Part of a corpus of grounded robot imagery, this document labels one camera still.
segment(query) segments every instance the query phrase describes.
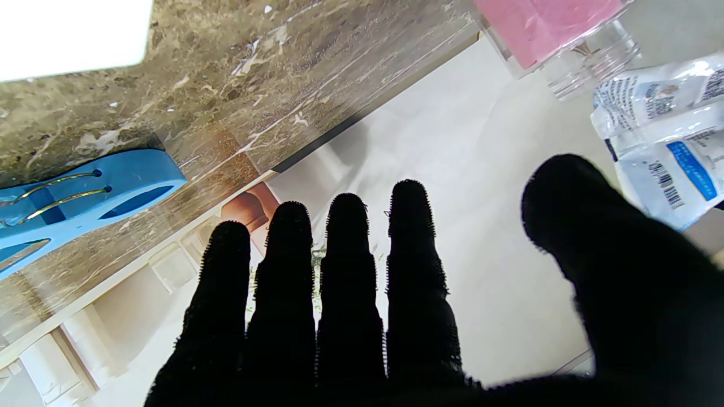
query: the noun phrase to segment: gloved hand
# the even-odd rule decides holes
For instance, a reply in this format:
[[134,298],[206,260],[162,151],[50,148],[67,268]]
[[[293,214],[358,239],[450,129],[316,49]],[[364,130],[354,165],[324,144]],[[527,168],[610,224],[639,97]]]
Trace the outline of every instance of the gloved hand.
[[311,226],[305,207],[287,202],[269,226],[246,333],[249,234],[235,222],[215,229],[183,332],[146,406],[694,406],[720,397],[724,280],[705,256],[576,156],[536,172],[522,212],[526,233],[576,288],[595,377],[487,390],[466,379],[426,192],[408,180],[392,192],[386,335],[362,201],[343,194],[332,202],[316,335]]

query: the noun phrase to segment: blue label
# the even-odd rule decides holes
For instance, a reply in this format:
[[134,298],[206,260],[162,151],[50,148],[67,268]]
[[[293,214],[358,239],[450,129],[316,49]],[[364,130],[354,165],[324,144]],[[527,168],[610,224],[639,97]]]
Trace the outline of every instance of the blue label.
[[686,176],[691,180],[691,183],[702,193],[704,199],[711,201],[716,198],[717,188],[714,186],[712,178],[707,173],[707,170],[699,163],[699,160],[694,157],[689,148],[686,147],[686,144],[681,141],[676,141],[666,146],[671,150],[679,167],[683,169]]

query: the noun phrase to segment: blue plastic holder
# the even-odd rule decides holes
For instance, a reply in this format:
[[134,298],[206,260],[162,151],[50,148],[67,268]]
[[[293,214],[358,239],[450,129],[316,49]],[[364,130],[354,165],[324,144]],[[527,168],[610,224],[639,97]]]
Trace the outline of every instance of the blue plastic holder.
[[157,204],[185,183],[166,152],[132,150],[0,190],[0,280],[91,230]]

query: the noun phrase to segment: metal wire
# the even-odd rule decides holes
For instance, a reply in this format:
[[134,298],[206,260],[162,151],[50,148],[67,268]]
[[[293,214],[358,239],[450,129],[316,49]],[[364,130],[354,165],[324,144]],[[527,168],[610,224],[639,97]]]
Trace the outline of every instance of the metal wire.
[[47,206],[44,206],[43,208],[38,209],[37,211],[33,212],[32,214],[29,214],[26,217],[22,218],[20,220],[20,222],[16,223],[15,225],[9,225],[7,222],[5,222],[5,219],[0,219],[0,225],[3,225],[5,227],[13,227],[13,226],[17,226],[17,225],[22,225],[23,223],[31,220],[32,218],[42,215],[44,212],[49,211],[50,209],[53,209],[58,205],[65,204],[66,202],[70,202],[74,199],[82,198],[84,196],[90,196],[90,195],[95,195],[97,193],[108,193],[108,192],[111,192],[110,187],[76,193],[75,195],[71,195],[71,196],[67,196],[63,199],[59,199],[58,201],[55,201],[53,203],[50,203]]
[[81,172],[80,174],[73,174],[73,175],[66,175],[65,177],[60,177],[58,179],[46,182],[44,184],[38,185],[37,187],[29,190],[26,193],[23,193],[21,196],[18,196],[16,199],[12,201],[0,201],[0,206],[10,206],[15,205],[18,202],[22,201],[23,199],[27,198],[34,192],[37,192],[45,187],[48,187],[50,185],[57,184],[58,182],[68,181],[68,180],[74,180],[75,178],[81,178],[81,177],[100,177],[101,172],[98,170],[95,170],[93,172]]

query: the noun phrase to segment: clear plastic bottle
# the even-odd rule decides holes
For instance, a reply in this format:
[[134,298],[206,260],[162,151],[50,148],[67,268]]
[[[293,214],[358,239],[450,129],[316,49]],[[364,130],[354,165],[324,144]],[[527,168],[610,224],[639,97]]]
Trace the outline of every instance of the clear plastic bottle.
[[474,16],[516,77],[541,70],[559,99],[624,71],[641,50],[619,16],[634,0],[474,0]]

